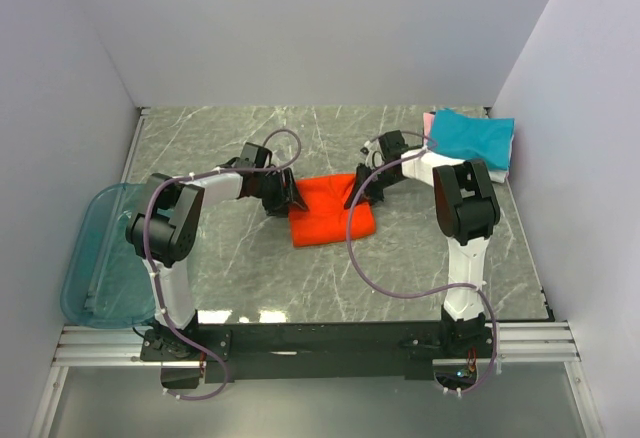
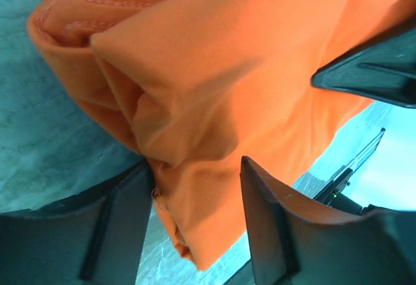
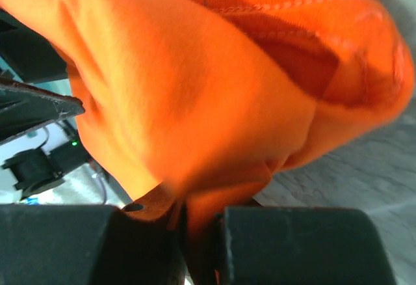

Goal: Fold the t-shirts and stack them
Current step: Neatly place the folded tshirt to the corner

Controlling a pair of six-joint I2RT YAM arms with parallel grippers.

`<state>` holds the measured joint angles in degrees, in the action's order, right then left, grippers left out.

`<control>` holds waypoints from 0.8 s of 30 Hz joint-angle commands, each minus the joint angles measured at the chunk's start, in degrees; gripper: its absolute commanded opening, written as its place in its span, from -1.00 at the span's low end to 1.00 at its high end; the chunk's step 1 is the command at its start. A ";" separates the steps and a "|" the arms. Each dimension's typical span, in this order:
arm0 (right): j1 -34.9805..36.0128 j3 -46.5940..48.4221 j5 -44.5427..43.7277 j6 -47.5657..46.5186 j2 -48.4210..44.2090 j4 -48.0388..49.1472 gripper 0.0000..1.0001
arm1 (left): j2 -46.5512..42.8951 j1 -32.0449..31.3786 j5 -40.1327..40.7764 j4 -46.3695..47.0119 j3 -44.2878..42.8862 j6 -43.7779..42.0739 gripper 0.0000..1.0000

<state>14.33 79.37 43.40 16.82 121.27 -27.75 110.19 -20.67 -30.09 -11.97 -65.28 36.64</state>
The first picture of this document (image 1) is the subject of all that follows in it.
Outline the orange t-shirt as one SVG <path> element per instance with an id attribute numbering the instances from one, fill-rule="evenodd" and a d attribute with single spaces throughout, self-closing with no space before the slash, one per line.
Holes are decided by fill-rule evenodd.
<path id="1" fill-rule="evenodd" d="M 346 240 L 347 198 L 354 190 L 354 174 L 335 174 L 297 182 L 308 210 L 291 205 L 288 220 L 294 247 L 319 246 Z"/>

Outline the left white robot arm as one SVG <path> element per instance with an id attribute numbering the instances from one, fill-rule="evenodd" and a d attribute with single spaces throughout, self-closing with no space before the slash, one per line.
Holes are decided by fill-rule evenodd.
<path id="1" fill-rule="evenodd" d="M 202 174 L 172 177 L 150 175 L 127 224 L 125 238 L 143 261 L 155 301 L 155 320 L 170 328 L 164 347 L 176 359 L 193 357 L 200 346 L 189 328 L 197 310 L 192 296 L 187 257 L 197 238 L 205 207 L 241 198 L 256 198 L 269 216 L 307 212 L 308 205 L 293 171 L 271 162 L 272 151 L 247 143 L 241 154 Z"/>

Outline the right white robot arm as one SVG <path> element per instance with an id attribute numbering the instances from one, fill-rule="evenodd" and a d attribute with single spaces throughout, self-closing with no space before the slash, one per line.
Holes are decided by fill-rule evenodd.
<path id="1" fill-rule="evenodd" d="M 364 161 L 356 168 L 355 183 L 344 205 L 348 211 L 346 243 L 356 272 L 374 290 L 398 299 L 417 299 L 445 293 L 439 332 L 444 353 L 460 357 L 474 344 L 474 335 L 485 329 L 492 315 L 483 293 L 486 251 L 501 211 L 481 159 L 461 160 L 435 151 L 436 143 L 424 138 L 421 146 L 411 146 L 404 133 L 394 130 L 365 142 L 360 149 Z M 430 186 L 440 231 L 447 239 L 448 283 L 421 293 L 396 293 L 381 288 L 359 266 L 352 247 L 355 208 L 384 200 L 384 190 L 405 180 Z"/>

